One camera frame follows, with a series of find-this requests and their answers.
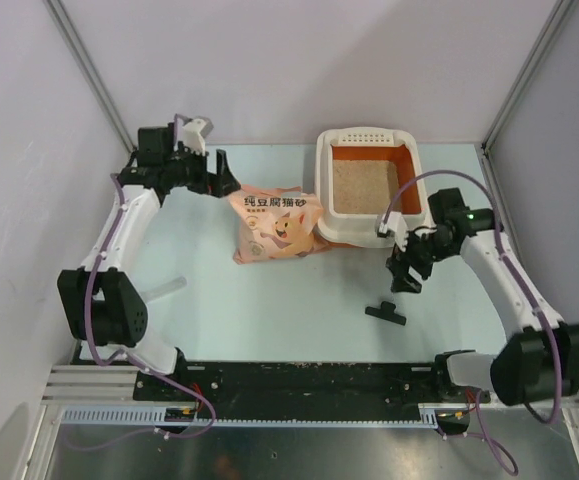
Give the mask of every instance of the cat litter box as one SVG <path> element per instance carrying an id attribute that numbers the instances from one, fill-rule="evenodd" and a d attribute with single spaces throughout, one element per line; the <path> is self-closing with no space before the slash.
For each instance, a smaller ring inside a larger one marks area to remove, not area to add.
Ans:
<path id="1" fill-rule="evenodd" d="M 315 190 L 324 207 L 316 228 L 340 244 L 386 248 L 393 239 L 378 238 L 376 224 L 393 195 L 422 173 L 416 141 L 407 132 L 384 128 L 327 130 L 316 146 Z M 429 226 L 424 180 L 404 192 L 394 211 L 407 228 Z"/>

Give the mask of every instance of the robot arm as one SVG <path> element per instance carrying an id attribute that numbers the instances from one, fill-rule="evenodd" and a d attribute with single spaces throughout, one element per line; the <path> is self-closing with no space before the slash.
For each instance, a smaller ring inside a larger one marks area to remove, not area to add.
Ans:
<path id="1" fill-rule="evenodd" d="M 204 118 L 183 121 L 180 135 L 174 124 L 138 130 L 138 150 L 114 179 L 116 198 L 96 244 L 79 269 L 63 270 L 58 278 L 74 338 L 86 340 L 85 318 L 90 315 L 96 346 L 122 348 L 163 374 L 175 370 L 181 354 L 149 328 L 147 307 L 127 272 L 147 226 L 173 188 L 187 187 L 214 197 L 240 189 L 224 151 L 217 152 L 217 172 L 207 171 L 204 136 L 211 131 L 211 122 Z M 90 281 L 93 298 L 87 298 Z"/>
<path id="2" fill-rule="evenodd" d="M 556 369 L 547 332 L 538 319 L 540 314 L 554 332 L 562 395 L 577 393 L 579 324 L 566 324 L 546 302 L 518 262 L 504 232 L 499 232 L 504 252 L 500 254 L 493 211 L 469 209 L 457 188 L 431 195 L 429 205 L 436 224 L 433 229 L 410 231 L 403 236 L 404 219 L 397 212 L 392 212 L 389 222 L 378 228 L 379 235 L 393 232 L 396 237 L 393 254 L 387 260 L 393 275 L 392 292 L 420 293 L 421 283 L 410 270 L 426 280 L 434 263 L 460 255 L 484 286 L 507 337 L 507 344 L 497 356 L 476 352 L 439 355 L 436 362 L 446 373 L 448 388 L 475 386 L 494 390 L 506 405 L 553 398 Z M 530 298 L 535 299 L 536 306 Z"/>

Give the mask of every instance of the gray wall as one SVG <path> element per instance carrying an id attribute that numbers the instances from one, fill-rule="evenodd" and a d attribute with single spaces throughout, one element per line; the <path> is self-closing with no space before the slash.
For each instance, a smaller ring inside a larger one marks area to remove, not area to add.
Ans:
<path id="1" fill-rule="evenodd" d="M 64 3 L 132 134 L 181 111 L 211 118 L 214 144 L 358 124 L 471 143 L 556 0 Z"/>
<path id="2" fill-rule="evenodd" d="M 568 322 L 579 322 L 579 5 L 493 161 L 530 275 Z"/>
<path id="3" fill-rule="evenodd" d="M 18 460 L 50 366 L 73 343 L 57 275 L 95 241 L 113 195 L 107 174 L 123 158 L 43 3 L 0 1 L 2 480 Z"/>

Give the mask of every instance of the purple cable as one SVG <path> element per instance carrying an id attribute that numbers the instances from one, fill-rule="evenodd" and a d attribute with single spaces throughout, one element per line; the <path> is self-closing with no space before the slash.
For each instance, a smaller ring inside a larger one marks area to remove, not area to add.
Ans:
<path id="1" fill-rule="evenodd" d="M 498 462 L 498 465 L 500 465 L 500 467 L 502 467 L 502 469 L 505 472 L 507 472 L 509 475 L 511 475 L 512 477 L 517 477 L 518 474 L 520 473 L 520 469 L 518 468 L 518 463 L 516 462 L 516 459 L 513 458 L 513 455 L 511 455 L 511 452 L 509 452 L 509 450 L 507 450 L 502 443 L 500 443 L 495 438 L 492 438 L 486 429 L 485 422 L 483 421 L 483 419 L 481 417 L 481 411 L 480 411 L 480 394 L 481 393 L 482 393 L 482 390 L 479 390 L 478 394 L 476 395 L 476 415 L 478 416 L 478 423 L 480 423 L 480 428 L 482 429 L 482 433 L 465 432 L 464 434 L 459 433 L 456 435 L 447 435 L 445 432 L 442 431 L 442 428 L 440 428 L 440 425 L 438 425 L 437 431 L 442 436 L 443 439 L 445 439 L 445 438 L 477 438 L 478 440 L 482 440 L 482 441 L 487 442 L 487 445 L 489 446 L 489 449 L 491 450 L 493 457 L 496 459 L 496 462 Z M 509 459 L 509 462 L 511 463 L 511 468 L 504 461 L 500 452 L 502 452 L 504 454 L 504 456 Z"/>
<path id="2" fill-rule="evenodd" d="M 92 301 L 93 301 L 93 287 L 94 287 L 96 275 L 98 274 L 98 269 L 100 268 L 100 264 L 102 263 L 102 260 L 103 260 L 102 253 L 107 251 L 107 247 L 111 243 L 111 240 L 113 239 L 113 236 L 115 235 L 116 230 L 118 229 L 118 225 L 120 224 L 120 220 L 122 219 L 122 217 L 125 213 L 125 211 L 122 208 L 124 203 L 125 203 L 125 195 L 124 195 L 124 192 L 122 191 L 122 187 L 120 186 L 120 183 L 118 183 L 118 180 L 117 180 L 115 175 L 111 175 L 111 180 L 113 181 L 114 187 L 116 188 L 116 193 L 118 194 L 118 201 L 120 202 L 120 205 L 118 207 L 118 212 L 116 213 L 116 216 L 113 220 L 113 223 L 111 224 L 111 228 L 107 232 L 107 235 L 105 236 L 104 240 L 102 241 L 102 244 L 100 245 L 100 251 L 98 252 L 98 255 L 96 255 L 96 258 L 93 262 L 93 266 L 91 267 L 91 272 L 89 273 L 89 278 L 87 279 L 87 285 L 85 288 L 85 305 L 84 305 L 85 336 L 87 339 L 87 345 L 89 346 L 89 351 L 91 352 L 91 356 L 93 357 L 96 364 L 100 365 L 101 367 L 106 367 L 106 366 L 111 365 L 111 363 L 119 355 L 126 354 L 127 361 L 129 363 L 131 363 L 132 365 L 134 365 L 135 367 L 139 368 L 140 370 L 144 371 L 145 373 L 149 373 L 149 374 L 153 375 L 154 377 L 160 379 L 161 381 L 163 381 L 165 383 L 168 383 L 172 387 L 177 388 L 178 390 L 180 390 L 188 395 L 191 395 L 196 400 L 198 400 L 199 402 L 202 402 L 204 405 L 206 405 L 207 408 L 209 409 L 209 412 L 211 413 L 211 419 L 207 425 L 205 425 L 203 428 L 201 428 L 197 432 L 188 433 L 188 434 L 182 434 L 182 433 L 176 434 L 176 433 L 171 433 L 171 432 L 165 432 L 165 436 L 167 438 L 169 438 L 169 437 L 172 437 L 172 438 L 197 437 L 197 436 L 205 433 L 207 430 L 209 430 L 213 426 L 213 424 L 215 423 L 216 418 L 217 418 L 216 417 L 216 410 L 209 400 L 207 400 L 203 395 L 195 392 L 194 390 L 187 388 L 183 385 L 180 385 L 178 382 L 176 382 L 174 380 L 171 380 L 166 375 L 151 370 L 144 363 L 142 363 L 140 360 L 134 358 L 131 354 L 129 354 L 128 352 L 125 352 L 122 349 L 116 350 L 107 359 L 102 359 L 100 357 L 100 355 L 98 354 L 98 351 L 96 349 L 96 344 L 95 344 L 94 335 L 93 335 L 93 325 L 92 325 L 92 321 L 91 321 L 91 305 L 92 305 Z M 120 442 L 126 438 L 132 437 L 132 436 L 137 435 L 139 433 L 146 433 L 146 432 L 151 432 L 151 431 L 153 431 L 153 429 L 151 429 L 151 428 L 141 428 L 141 429 L 129 432 L 125 435 L 122 435 L 121 437 L 119 437 L 115 440 L 111 440 L 109 442 L 103 443 L 102 445 L 96 445 L 93 447 L 77 447 L 77 448 L 75 448 L 75 450 L 80 450 L 83 452 L 95 451 L 95 450 L 99 450 L 99 449 L 114 445 L 117 442 Z M 75 447 L 74 445 L 71 445 L 69 442 L 67 442 L 66 444 L 70 448 Z"/>
<path id="3" fill-rule="evenodd" d="M 540 326 L 544 330 L 545 334 L 547 335 L 547 339 L 549 340 L 549 348 L 551 349 L 551 356 L 553 359 L 553 370 L 554 370 L 554 375 L 556 378 L 555 378 L 555 389 L 554 389 L 555 392 L 554 392 L 554 398 L 553 398 L 553 406 L 552 406 L 550 414 L 547 416 L 547 418 L 543 418 L 533 409 L 533 407 L 531 407 L 531 405 L 529 405 L 528 403 L 525 403 L 525 406 L 527 407 L 527 410 L 529 410 L 529 412 L 539 422 L 544 423 L 544 424 L 554 423 L 556 421 L 556 418 L 558 417 L 558 412 L 560 411 L 560 404 L 562 401 L 562 365 L 560 363 L 560 352 L 558 351 L 558 343 L 556 342 L 556 337 L 553 333 L 551 325 L 549 325 L 549 321 L 547 320 L 547 317 L 545 316 L 544 312 L 540 308 L 538 300 L 536 299 L 534 294 L 531 292 L 531 289 L 527 285 L 527 282 L 525 282 L 524 278 L 522 277 L 522 275 L 520 274 L 518 269 L 515 267 L 515 265 L 511 262 L 511 260 L 507 256 L 507 252 L 505 252 L 504 246 L 502 245 L 502 237 L 501 237 L 502 222 L 500 220 L 500 214 L 498 212 L 496 202 L 495 202 L 493 196 L 487 190 L 487 188 L 482 183 L 480 183 L 478 180 L 473 178 L 471 175 L 467 175 L 466 173 L 458 172 L 456 170 L 441 169 L 441 170 L 432 170 L 430 172 L 422 173 L 422 174 L 418 175 L 417 177 L 412 178 L 407 183 L 405 183 L 402 187 L 400 187 L 400 189 L 398 189 L 396 194 L 391 199 L 391 203 L 389 204 L 389 207 L 387 207 L 387 211 L 385 212 L 383 223 L 387 223 L 387 220 L 389 219 L 389 215 L 391 215 L 392 209 L 394 208 L 394 206 L 396 205 L 396 202 L 398 201 L 398 199 L 400 198 L 400 196 L 403 194 L 403 192 L 405 190 L 407 190 L 409 187 L 413 186 L 414 184 L 416 184 L 419 180 L 422 180 L 423 178 L 430 177 L 432 175 L 440 175 L 440 174 L 455 175 L 455 176 L 464 178 L 465 180 L 469 180 L 471 183 L 476 185 L 482 191 L 482 193 L 485 194 L 485 196 L 487 197 L 487 200 L 489 200 L 489 203 L 491 204 L 491 209 L 493 210 L 493 216 L 494 216 L 494 241 L 496 243 L 496 250 L 498 251 L 498 254 L 500 255 L 502 262 L 507 267 L 507 270 L 509 270 L 509 273 L 511 274 L 513 279 L 518 284 L 518 287 L 520 288 L 522 293 L 527 298 L 529 305 L 531 305 L 531 308 L 533 309 L 533 311 L 536 312 L 536 316 L 538 318 L 538 321 L 540 322 Z"/>

